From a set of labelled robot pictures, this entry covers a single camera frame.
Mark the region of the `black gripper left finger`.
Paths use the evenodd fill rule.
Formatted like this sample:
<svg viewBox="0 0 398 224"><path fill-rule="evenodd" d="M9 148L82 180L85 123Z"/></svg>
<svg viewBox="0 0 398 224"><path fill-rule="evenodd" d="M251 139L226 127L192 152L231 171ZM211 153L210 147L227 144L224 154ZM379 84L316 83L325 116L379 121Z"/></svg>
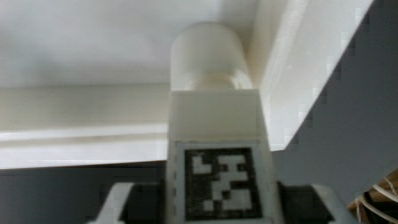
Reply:
<svg viewBox="0 0 398 224"><path fill-rule="evenodd" d="M124 224L119 220L135 183L116 183L105 198L96 219L87 224Z"/></svg>

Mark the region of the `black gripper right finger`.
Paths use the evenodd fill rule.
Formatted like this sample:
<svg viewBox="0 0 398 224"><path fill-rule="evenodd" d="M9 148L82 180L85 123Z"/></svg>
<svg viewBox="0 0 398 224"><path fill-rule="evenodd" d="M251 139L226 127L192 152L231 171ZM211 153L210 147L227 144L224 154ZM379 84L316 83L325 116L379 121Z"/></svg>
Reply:
<svg viewBox="0 0 398 224"><path fill-rule="evenodd" d="M284 224L357 224L334 189L279 184Z"/></svg>

